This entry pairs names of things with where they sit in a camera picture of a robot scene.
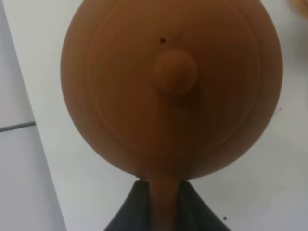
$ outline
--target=teapot lid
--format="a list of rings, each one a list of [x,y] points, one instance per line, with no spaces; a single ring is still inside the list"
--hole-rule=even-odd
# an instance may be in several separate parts
[[[276,107],[282,57],[257,0],[86,0],[67,32],[64,98],[87,142],[143,178],[209,174]]]

